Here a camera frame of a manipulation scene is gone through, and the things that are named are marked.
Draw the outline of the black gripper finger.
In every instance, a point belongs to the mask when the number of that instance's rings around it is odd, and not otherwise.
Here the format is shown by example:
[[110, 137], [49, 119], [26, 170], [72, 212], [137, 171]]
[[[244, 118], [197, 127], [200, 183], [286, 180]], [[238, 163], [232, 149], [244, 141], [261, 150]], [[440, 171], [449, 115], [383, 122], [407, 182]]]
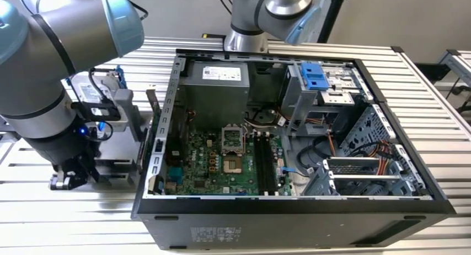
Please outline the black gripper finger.
[[85, 155], [84, 166], [85, 166], [86, 174], [90, 177], [90, 180], [96, 184], [101, 184], [101, 185], [110, 184], [109, 179], [105, 176], [102, 176], [96, 169], [96, 162], [94, 162], [94, 155], [93, 154]]
[[85, 185], [88, 182], [88, 175], [82, 171], [64, 171], [61, 168], [57, 169], [56, 173], [52, 174], [48, 187], [50, 190], [73, 190], [77, 187]]

